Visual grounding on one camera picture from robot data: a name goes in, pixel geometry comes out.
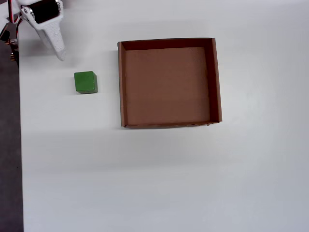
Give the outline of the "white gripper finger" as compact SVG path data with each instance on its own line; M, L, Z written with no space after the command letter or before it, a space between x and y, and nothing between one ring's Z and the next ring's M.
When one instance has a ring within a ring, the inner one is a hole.
M36 30L40 39L47 47L51 47L61 61L66 58L66 50L60 31L60 22L63 19L63 7L60 6L59 15L48 19L45 22L37 23L35 21L33 10L30 7L22 6L21 13L23 18Z

